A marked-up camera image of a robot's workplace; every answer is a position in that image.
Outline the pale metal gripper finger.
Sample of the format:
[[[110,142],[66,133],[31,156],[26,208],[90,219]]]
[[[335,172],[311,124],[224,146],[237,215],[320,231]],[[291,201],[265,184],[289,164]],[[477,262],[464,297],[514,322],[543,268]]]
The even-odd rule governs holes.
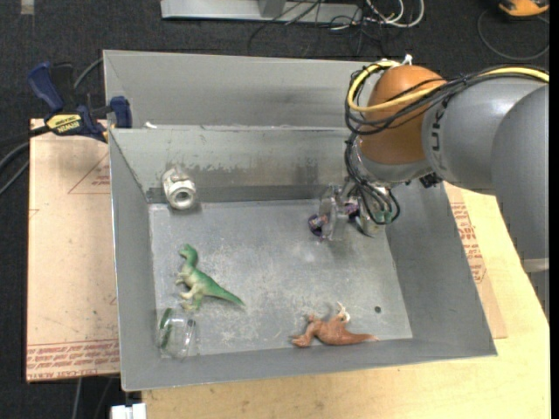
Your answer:
[[[335,187],[329,186],[321,197],[319,218],[322,221],[321,239],[330,239],[335,228]]]
[[[333,214],[333,239],[342,240],[346,227],[349,223],[348,214],[349,203],[347,201],[339,202],[335,206]]]

